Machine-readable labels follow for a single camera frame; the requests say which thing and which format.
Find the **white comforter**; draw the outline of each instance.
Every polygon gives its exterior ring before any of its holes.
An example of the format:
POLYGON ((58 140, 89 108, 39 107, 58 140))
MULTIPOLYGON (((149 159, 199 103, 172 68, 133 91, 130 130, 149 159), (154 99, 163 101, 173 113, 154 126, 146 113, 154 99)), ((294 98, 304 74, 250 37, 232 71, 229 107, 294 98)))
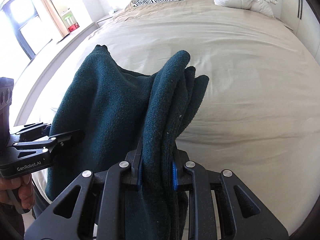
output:
POLYGON ((281 22, 213 0, 127 8, 64 62, 30 122, 52 121, 96 44, 106 44, 121 67, 144 74, 188 51, 196 75, 210 82, 178 147, 209 170, 233 170, 289 234, 302 224, 320 194, 320 68, 281 22))

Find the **black window frame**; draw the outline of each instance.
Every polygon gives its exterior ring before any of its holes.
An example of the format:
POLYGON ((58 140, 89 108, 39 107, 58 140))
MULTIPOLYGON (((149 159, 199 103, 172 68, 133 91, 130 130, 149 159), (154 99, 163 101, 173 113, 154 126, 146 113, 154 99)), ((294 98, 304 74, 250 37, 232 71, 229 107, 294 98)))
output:
POLYGON ((30 16, 27 20, 25 20, 24 22, 22 23, 18 23, 12 13, 11 13, 11 10, 10 10, 10 5, 11 3, 15 1, 15 0, 9 0, 7 1, 3 7, 2 7, 2 11, 5 13, 7 19, 9 20, 10 22, 10 25, 12 27, 12 30, 14 32, 14 35, 15 37, 17 38, 17 41, 18 43, 20 44, 20 46, 22 47, 22 49, 24 50, 24 52, 27 54, 27 56, 29 57, 30 60, 33 60, 35 57, 36 57, 36 54, 34 53, 34 51, 32 50, 32 48, 30 47, 30 45, 28 44, 28 42, 26 41, 26 39, 24 38, 24 36, 22 35, 21 33, 21 28, 27 24, 30 20, 32 20, 33 18, 36 18, 36 17, 39 17, 38 15, 38 12, 34 6, 34 4, 32 3, 33 5, 33 8, 34 8, 34 13, 32 16, 30 16))

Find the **dark green garment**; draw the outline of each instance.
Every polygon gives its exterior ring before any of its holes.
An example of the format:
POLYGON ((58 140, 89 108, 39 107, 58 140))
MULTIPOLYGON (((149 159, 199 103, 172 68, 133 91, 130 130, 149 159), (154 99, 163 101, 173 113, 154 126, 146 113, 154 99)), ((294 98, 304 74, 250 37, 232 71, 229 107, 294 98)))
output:
POLYGON ((53 200, 82 171, 107 170, 135 149, 143 134, 142 187, 126 195, 128 240, 178 240, 188 198, 172 186, 172 149, 203 99, 207 76, 186 68, 179 51, 152 76, 125 70, 97 45, 86 57, 52 122, 50 134, 81 129, 84 141, 62 152, 49 168, 46 193, 53 200))

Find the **mattress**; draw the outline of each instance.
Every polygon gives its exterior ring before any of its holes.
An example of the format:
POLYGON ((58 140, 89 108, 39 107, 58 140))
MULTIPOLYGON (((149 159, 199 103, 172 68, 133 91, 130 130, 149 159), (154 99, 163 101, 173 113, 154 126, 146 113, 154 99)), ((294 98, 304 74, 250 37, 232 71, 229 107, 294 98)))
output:
POLYGON ((28 122, 52 121, 97 44, 143 74, 188 51, 196 75, 210 81, 178 148, 208 170, 232 170, 289 234, 303 223, 320 194, 320 68, 283 23, 213 0, 127 7, 65 60, 28 122))

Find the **finger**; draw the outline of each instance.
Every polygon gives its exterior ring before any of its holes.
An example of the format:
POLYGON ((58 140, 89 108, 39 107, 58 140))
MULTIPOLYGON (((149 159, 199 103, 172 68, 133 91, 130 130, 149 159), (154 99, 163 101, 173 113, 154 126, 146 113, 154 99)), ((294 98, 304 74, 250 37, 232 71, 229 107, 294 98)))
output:
POLYGON ((4 179, 0 178, 0 190, 15 189, 21 186, 21 179, 4 179))
POLYGON ((24 209, 31 209, 35 204, 35 196, 32 194, 25 200, 21 200, 21 205, 24 209))
POLYGON ((3 204, 9 204, 9 205, 12 204, 6 191, 0 191, 0 202, 3 204))
POLYGON ((33 185, 31 180, 29 181, 29 184, 22 183, 21 187, 19 188, 19 198, 21 200, 25 200, 26 198, 30 197, 33 193, 33 185))
POLYGON ((22 181, 24 182, 24 184, 28 185, 30 180, 31 180, 31 174, 22 176, 22 181))

